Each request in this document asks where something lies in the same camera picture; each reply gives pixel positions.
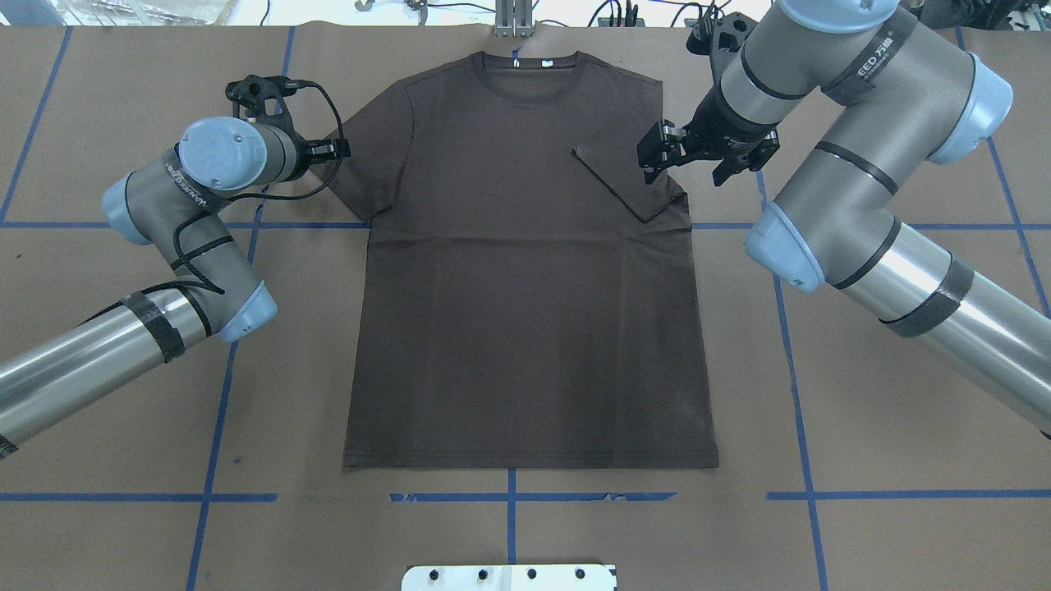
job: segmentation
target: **black velcro strap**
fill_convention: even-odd
[[[179,330],[174,326],[171,326],[168,319],[164,318],[161,308],[158,308],[157,304],[143,295],[141,291],[136,291],[121,300],[121,304],[124,304],[129,310],[135,312],[135,315],[139,318],[139,321],[146,327],[146,330],[149,330],[149,333],[153,337],[153,341],[157,342],[157,346],[161,348],[161,354],[164,355],[164,363],[168,363],[186,352],[186,345],[183,343],[183,338],[179,334]]]
[[[186,261],[192,261],[193,259],[197,259],[198,257],[204,254],[205,252],[211,250],[212,248],[222,246],[228,242],[233,242],[233,237],[230,235],[226,235],[223,238],[217,238],[215,240],[209,242],[208,244],[205,244],[204,246],[199,246],[193,250],[190,250],[189,252],[183,254],[181,259],[176,259],[174,261],[172,261],[171,270],[176,270],[179,267],[186,264]]]
[[[823,86],[821,91],[843,106],[861,100],[875,87],[872,80],[887,67],[919,23],[908,12],[895,11],[843,74]]]
[[[837,289],[846,289],[847,287],[850,287],[851,285],[858,283],[858,281],[861,280],[861,278],[868,274],[868,271],[872,270],[872,267],[880,264],[880,260],[883,259],[883,256],[887,253],[887,250],[890,250],[890,246],[894,243],[895,240],[898,240],[898,235],[901,233],[901,231],[902,231],[902,221],[899,220],[898,217],[894,217],[894,223],[890,226],[890,231],[887,232],[887,238],[883,239],[883,244],[881,244],[880,247],[875,250],[875,252],[873,252],[872,256],[868,258],[868,261],[865,261],[865,264],[862,265],[860,269],[854,271],[852,276],[837,283],[832,287]]]
[[[0,460],[7,457],[18,451],[18,446],[7,441],[7,437],[0,435]]]
[[[902,318],[887,322],[881,320],[887,328],[894,331],[899,337],[912,339],[925,334],[934,327],[942,324],[949,317],[960,309],[960,303],[967,297],[974,284],[974,269],[963,259],[952,257],[949,261],[949,270],[945,273],[945,279],[937,286],[937,290],[924,300],[916,309],[903,315]]]
[[[161,157],[161,163],[164,164],[164,170],[171,178],[171,182],[205,211],[219,213],[228,205],[226,201],[213,195],[204,185],[191,179],[186,170],[183,170],[183,163],[179,161],[179,155],[176,154],[176,150],[165,151],[164,156]]]
[[[806,95],[785,95],[784,93],[778,93],[774,88],[763,84],[763,81],[760,80],[754,72],[751,72],[751,68],[748,66],[748,60],[744,59],[744,50],[747,48],[747,44],[745,44],[744,47],[741,47],[741,65],[744,67],[744,75],[747,76],[748,80],[756,85],[756,88],[759,88],[775,99],[781,99],[782,101],[798,101],[806,97]]]
[[[883,171],[883,169],[881,169],[875,164],[872,164],[871,162],[848,150],[847,148],[841,145],[833,144],[831,142],[818,142],[818,145],[813,146],[813,149],[827,151],[828,154],[837,158],[842,158],[843,160],[846,160],[850,164],[853,164],[854,166],[860,168],[862,172],[865,172],[869,177],[875,179],[878,183],[880,183],[888,191],[890,191],[891,196],[898,193],[898,183],[895,183],[894,180],[890,178],[890,175],[887,175],[886,172]]]

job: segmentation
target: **blue tape line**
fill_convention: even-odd
[[[597,503],[626,501],[628,503],[661,503],[676,492],[519,492],[521,503]]]
[[[762,170],[756,172],[756,182],[759,185],[759,193],[763,198],[763,205],[767,203],[766,182]],[[791,378],[791,399],[796,408],[796,435],[799,440],[799,456],[803,466],[803,485],[807,492],[807,512],[810,516],[810,535],[813,538],[813,555],[818,566],[818,583],[821,591],[828,591],[828,572],[825,568],[825,550],[821,542],[821,524],[818,519],[818,504],[813,500],[813,477],[810,472],[810,452],[806,443],[806,428],[803,424],[803,405],[799,399],[799,381],[796,374],[796,356],[791,350],[791,335],[788,331],[788,312],[785,309],[784,291],[781,289],[781,280],[774,276],[774,294],[778,302],[778,318],[781,323],[781,343],[785,349],[785,358],[788,361],[788,375]]]
[[[37,127],[40,126],[40,119],[43,117],[44,108],[47,106],[47,99],[51,96],[51,88],[55,87],[55,79],[58,78],[59,66],[62,65],[62,58],[65,57],[66,48],[69,46],[70,37],[73,37],[73,27],[67,26],[65,35],[62,36],[62,44],[59,45],[59,54],[55,56],[55,63],[51,64],[51,74],[47,77],[47,84],[44,85],[44,94],[40,97],[37,113],[33,116],[33,123],[29,124],[29,133],[25,135],[25,143],[22,144],[22,152],[18,156],[18,163],[15,164],[15,174],[11,177],[11,184],[7,185],[7,193],[3,198],[3,205],[0,205],[0,223],[3,223],[7,218],[7,209],[11,208],[12,199],[15,198],[18,180],[22,176],[25,160],[29,157],[33,139],[37,136]]]
[[[516,503],[595,503],[602,501],[660,503],[677,492],[515,492]],[[390,495],[391,503],[506,503],[503,492],[412,492]]]
[[[1007,175],[1004,174],[1000,154],[996,151],[996,142],[992,141],[992,138],[988,138],[986,143],[989,144],[989,154],[992,155],[992,162],[996,166],[996,176],[1000,177],[1000,184],[1004,188],[1004,198],[1007,199],[1007,207],[1011,210],[1011,220],[1014,221],[1014,227],[1018,233],[1018,242],[1022,243],[1022,251],[1026,257],[1029,274],[1033,278],[1036,295],[1039,298],[1040,306],[1044,308],[1044,315],[1051,318],[1051,307],[1048,306],[1048,297],[1044,291],[1044,282],[1040,281],[1040,273],[1036,270],[1036,263],[1033,261],[1033,252],[1029,248],[1029,240],[1026,238],[1026,231],[1022,227],[1022,218],[1018,216],[1018,208],[1014,204],[1014,196],[1011,195],[1011,186],[1007,182]]]
[[[255,208],[255,219],[252,222],[252,238],[248,242],[248,263],[255,261],[255,245],[260,238],[260,224],[263,221],[263,207],[266,202],[260,202]],[[233,387],[233,364],[238,355],[238,343],[230,345],[230,353],[226,359],[226,374],[223,378],[223,393],[219,400],[219,414],[215,417],[215,430],[211,436],[211,454],[208,457],[208,473],[204,481],[204,498],[201,502],[201,513],[198,516],[197,535],[193,538],[193,553],[190,556],[190,571],[186,579],[186,590],[192,591],[197,586],[198,568],[201,564],[201,550],[204,547],[204,532],[208,525],[208,505],[212,486],[215,483],[215,468],[219,465],[219,451],[223,443],[223,429],[226,426],[226,408],[230,402],[230,389]]]
[[[288,27],[288,40],[285,41],[285,61],[281,64],[281,75],[288,76],[288,64],[292,62],[292,44],[295,42],[295,27]]]
[[[825,490],[813,493],[767,492],[767,501],[873,501],[916,498],[1051,498],[1051,489],[977,490]]]
[[[199,493],[166,492],[0,492],[0,503],[201,503]],[[213,494],[212,503],[276,503],[276,494]]]
[[[219,412],[215,416],[215,429],[211,435],[211,452],[208,455],[208,472],[204,481],[204,497],[201,500],[201,512],[198,515],[197,534],[193,536],[193,552],[190,554],[189,575],[186,578],[187,591],[192,591],[197,585],[198,567],[201,564],[201,549],[204,547],[204,532],[208,525],[208,506],[212,486],[215,483],[215,467],[219,464],[220,444],[223,441],[223,427],[226,423],[226,405],[230,400],[230,388],[233,385],[233,362],[238,355],[238,343],[230,344],[226,358],[226,373],[223,376],[223,392],[219,400]]]
[[[390,495],[391,503],[504,503],[506,492],[411,492]]]
[[[516,496],[518,490],[518,471],[508,469],[508,564],[518,563],[518,549],[515,547],[515,527],[517,526]]]
[[[233,492],[212,494],[211,503],[276,503],[275,493]]]
[[[1013,230],[1014,224],[909,224],[918,230]]]
[[[759,185],[759,195],[763,198],[763,205],[766,205],[766,177],[763,176],[762,170],[756,170],[756,183]]]

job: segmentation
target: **black cable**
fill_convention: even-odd
[[[202,210],[197,216],[193,216],[192,218],[190,218],[190,219],[186,220],[185,222],[183,222],[183,223],[179,224],[178,226],[176,226],[176,230],[173,232],[171,232],[171,242],[172,242],[172,246],[176,248],[176,256],[178,257],[177,260],[178,261],[182,261],[183,265],[186,265],[186,270],[190,271],[191,273],[193,273],[193,277],[195,277],[199,280],[201,280],[201,283],[203,285],[200,286],[200,287],[202,287],[203,289],[207,289],[208,291],[214,291],[215,293],[219,293],[220,295],[222,295],[222,294],[226,293],[226,290],[224,290],[220,286],[215,285],[214,283],[211,282],[211,280],[209,280],[208,278],[206,278],[204,276],[204,273],[201,272],[193,265],[193,263],[190,262],[190,260],[186,258],[186,252],[183,251],[183,241],[182,241],[183,230],[185,230],[186,228],[192,226],[197,222],[200,222],[201,220],[204,220],[208,216],[211,216],[211,213],[209,213],[208,211]]]
[[[316,82],[314,82],[312,80],[297,80],[296,82],[300,83],[300,87],[301,88],[316,88],[317,91],[320,91],[322,94],[322,96],[325,97],[325,102],[327,102],[329,104],[329,108],[332,109],[332,115],[333,115],[333,117],[335,117],[335,127],[336,127],[336,130],[339,134],[339,139],[341,140],[346,140],[347,136],[344,134],[344,130],[343,130],[343,119],[339,118],[339,110],[335,108],[335,103],[332,102],[332,98],[329,97],[328,93],[325,91],[325,88],[323,88],[321,84],[318,84],[318,83],[316,83]],[[240,201],[242,199],[249,199],[249,198],[269,199],[270,201],[298,201],[301,199],[306,199],[308,197],[313,197],[313,196],[322,192],[323,190],[325,190],[326,187],[328,187],[330,184],[332,184],[332,181],[335,180],[336,172],[339,171],[339,165],[341,164],[343,164],[343,159],[342,158],[336,158],[336,160],[335,160],[335,166],[332,167],[332,170],[329,172],[328,178],[325,179],[325,182],[323,182],[321,184],[321,186],[318,186],[317,188],[315,188],[315,189],[313,189],[313,190],[311,190],[309,192],[306,192],[304,195],[294,195],[294,196],[293,195],[289,195],[289,196],[284,196],[284,195],[265,195],[265,193],[262,193],[262,192],[244,192],[244,193],[241,193],[241,195],[239,195],[236,197],[231,198],[230,202],[232,203],[234,201]]]
[[[592,18],[588,21],[588,26],[591,26],[592,23],[595,22],[595,19],[598,17],[598,14],[602,12],[602,8],[604,8],[606,4],[610,4],[610,26],[613,26],[613,19],[614,19],[614,16],[613,16],[613,5],[616,4],[617,5],[617,9],[619,11],[620,9],[620,0],[605,0],[604,2],[602,2],[601,4],[599,4],[598,8],[595,8],[595,14],[593,14]]]
[[[677,2],[676,0],[650,0],[651,2],[657,2],[658,4],[672,4],[675,6],[688,6],[691,4],[697,4],[697,2]],[[715,18],[722,18],[726,16],[725,8],[734,0],[726,0],[721,5],[716,5],[714,0],[708,0],[708,5],[705,7],[704,14],[707,16],[714,16]]]
[[[495,13],[496,11],[490,8],[489,6],[482,6],[481,4],[475,4],[474,2],[453,2],[452,4],[431,4],[428,3],[428,8],[452,8],[453,6],[473,6],[486,11],[487,13]]]
[[[672,19],[672,24],[669,24],[668,27],[675,26],[676,21],[679,20],[679,15],[681,15],[683,11],[685,11],[686,8],[688,8],[691,6],[696,6],[697,7],[697,20],[701,20],[701,19],[704,18],[704,14],[705,14],[704,6],[701,6],[697,2],[686,2],[686,3],[682,4],[681,6],[679,6],[679,11],[675,14],[675,18]]]

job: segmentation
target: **folded sleeve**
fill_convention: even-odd
[[[655,83],[638,99],[623,101],[618,117],[574,146],[581,164],[642,222],[648,222],[686,191],[667,172],[652,185],[643,181],[635,146],[661,119],[663,94]]]
[[[344,159],[329,188],[354,215],[369,221],[392,207],[412,144],[412,103],[397,82],[344,122],[351,157]],[[329,138],[338,137],[333,130]],[[334,163],[318,167],[327,179]]]

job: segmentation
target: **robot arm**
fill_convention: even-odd
[[[918,26],[897,0],[780,0],[687,134],[661,143],[651,131],[639,163],[648,177],[677,149],[724,164],[748,157],[817,87],[846,108],[745,250],[803,291],[832,285],[1051,432],[1051,321],[885,208],[925,160],[953,162],[988,138],[1013,98],[977,56]]]
[[[268,197],[238,195],[247,187],[291,181],[335,160],[325,184],[294,199],[310,197],[350,156],[342,123],[334,140],[307,141],[295,131],[284,97],[304,87],[317,87],[342,121],[316,83],[249,76],[226,88],[233,117],[193,123],[159,160],[105,192],[110,225],[135,244],[157,246],[176,279],[0,365],[0,458],[207,337],[232,343],[276,314],[266,285],[217,213],[236,199]]]

